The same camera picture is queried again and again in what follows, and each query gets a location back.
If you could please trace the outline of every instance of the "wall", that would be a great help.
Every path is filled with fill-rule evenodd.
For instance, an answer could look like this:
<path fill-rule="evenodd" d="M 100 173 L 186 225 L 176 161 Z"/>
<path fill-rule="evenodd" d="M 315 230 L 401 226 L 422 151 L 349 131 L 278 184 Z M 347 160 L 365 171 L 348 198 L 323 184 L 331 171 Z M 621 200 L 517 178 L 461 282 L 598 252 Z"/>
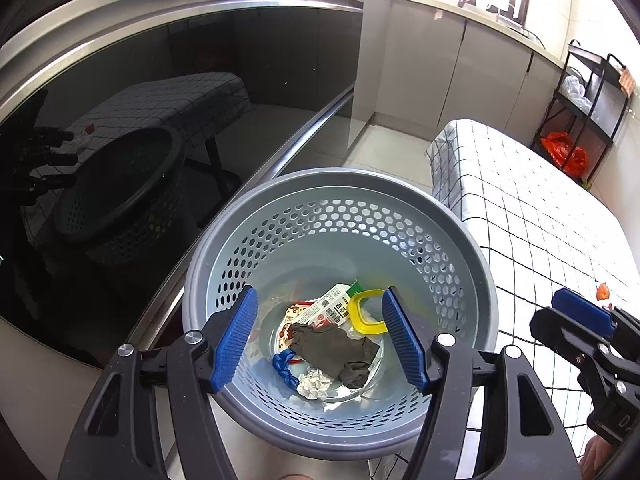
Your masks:
<path fill-rule="evenodd" d="M 529 0 L 525 27 L 556 57 L 562 56 L 566 43 L 571 4 L 572 0 Z"/>
<path fill-rule="evenodd" d="M 640 80 L 640 44 L 611 0 L 572 0 L 567 38 L 598 54 L 615 54 Z M 638 91 L 623 119 L 615 144 L 603 161 L 592 192 L 618 218 L 640 264 L 640 100 Z"/>

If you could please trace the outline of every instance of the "countertop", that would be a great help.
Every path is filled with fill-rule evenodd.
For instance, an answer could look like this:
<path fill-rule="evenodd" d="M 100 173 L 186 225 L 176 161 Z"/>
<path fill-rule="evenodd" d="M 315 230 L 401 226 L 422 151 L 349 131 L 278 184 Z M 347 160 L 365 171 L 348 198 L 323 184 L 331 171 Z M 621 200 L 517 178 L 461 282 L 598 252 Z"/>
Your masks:
<path fill-rule="evenodd" d="M 535 41 L 531 41 L 529 38 L 525 38 L 523 35 L 511 30 L 509 27 L 505 27 L 495 21 L 495 17 L 488 12 L 482 12 L 481 10 L 470 9 L 469 7 L 459 7 L 455 0 L 405 0 L 407 2 L 413 2 L 416 4 L 422 4 L 429 7 L 435 7 L 437 9 L 446 10 L 447 12 L 453 12 L 459 16 L 462 16 L 468 20 L 473 20 L 476 23 L 492 28 L 493 30 L 508 36 L 512 40 L 515 40 L 527 48 L 530 48 L 540 56 L 545 57 L 551 63 L 559 68 L 564 66 L 564 62 L 544 49 L 540 44 Z"/>

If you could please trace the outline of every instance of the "blue plastic object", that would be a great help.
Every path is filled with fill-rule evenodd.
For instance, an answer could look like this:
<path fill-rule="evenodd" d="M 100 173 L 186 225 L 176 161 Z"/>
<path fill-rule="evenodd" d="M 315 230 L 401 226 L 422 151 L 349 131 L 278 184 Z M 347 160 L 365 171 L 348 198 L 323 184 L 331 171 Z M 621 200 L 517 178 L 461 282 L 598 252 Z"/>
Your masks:
<path fill-rule="evenodd" d="M 568 288 L 556 291 L 551 299 L 551 306 L 600 337 L 611 337 L 616 331 L 609 312 L 594 305 L 591 301 L 585 300 Z"/>
<path fill-rule="evenodd" d="M 289 370 L 289 361 L 296 353 L 291 348 L 286 348 L 279 354 L 273 356 L 271 363 L 277 371 L 278 375 L 282 377 L 284 383 L 292 390 L 297 389 L 300 381 L 294 377 Z"/>
<path fill-rule="evenodd" d="M 211 375 L 215 394 L 233 380 L 257 315 L 258 293 L 249 288 L 215 349 L 216 363 Z"/>
<path fill-rule="evenodd" d="M 429 384 L 424 349 L 407 321 L 397 298 L 389 289 L 382 295 L 382 318 L 389 330 L 406 380 L 423 393 Z"/>

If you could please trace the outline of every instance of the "checkered cloth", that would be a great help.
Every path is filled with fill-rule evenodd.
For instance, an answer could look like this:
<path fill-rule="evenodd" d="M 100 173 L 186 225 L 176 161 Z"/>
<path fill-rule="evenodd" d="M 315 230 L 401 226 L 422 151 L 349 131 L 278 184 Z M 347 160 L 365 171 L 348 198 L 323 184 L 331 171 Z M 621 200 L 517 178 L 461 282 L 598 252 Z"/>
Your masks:
<path fill-rule="evenodd" d="M 593 435 L 591 397 L 578 368 L 535 341 L 529 321 L 566 286 L 595 301 L 606 282 L 610 301 L 639 317 L 640 277 L 618 220 L 594 196 L 529 148 L 471 120 L 452 121 L 428 149 L 433 197 L 449 207 L 480 245 L 498 294 L 496 351 L 515 344 L 533 363 L 577 457 Z M 470 410 L 458 478 L 473 474 L 482 395 Z M 413 446 L 370 460 L 376 480 L 402 478 Z"/>
<path fill-rule="evenodd" d="M 139 128 L 167 125 L 177 130 L 188 148 L 197 148 L 231 123 L 250 106 L 242 80 L 227 72 L 174 77 L 140 83 L 125 88 L 74 121 L 67 130 L 78 136 L 89 127 L 88 145 L 79 153 L 74 167 L 43 166 L 31 172 L 73 173 L 97 150 L 113 139 Z M 60 153 L 75 153 L 74 142 L 66 142 Z M 27 236 L 34 244 L 62 190 L 39 197 L 36 204 L 22 209 Z"/>

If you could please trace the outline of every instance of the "metal screw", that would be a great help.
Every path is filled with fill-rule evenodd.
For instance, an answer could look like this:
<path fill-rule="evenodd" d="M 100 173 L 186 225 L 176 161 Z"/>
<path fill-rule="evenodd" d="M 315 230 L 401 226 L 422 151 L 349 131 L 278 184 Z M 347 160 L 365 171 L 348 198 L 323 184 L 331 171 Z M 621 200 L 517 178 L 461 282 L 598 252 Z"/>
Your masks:
<path fill-rule="evenodd" d="M 118 355 L 120 357 L 129 357 L 133 354 L 133 345 L 131 343 L 124 343 L 118 347 Z"/>
<path fill-rule="evenodd" d="M 456 338 L 453 337 L 451 334 L 447 334 L 447 333 L 438 334 L 436 339 L 438 340 L 438 343 L 440 343 L 442 346 L 453 346 L 456 344 Z"/>
<path fill-rule="evenodd" d="M 518 348 L 516 345 L 509 345 L 505 347 L 504 353 L 507 354 L 511 359 L 517 359 L 522 355 L 522 350 Z"/>
<path fill-rule="evenodd" d="M 202 341 L 202 334 L 197 330 L 191 330 L 184 335 L 184 340 L 189 345 L 197 345 Z"/>

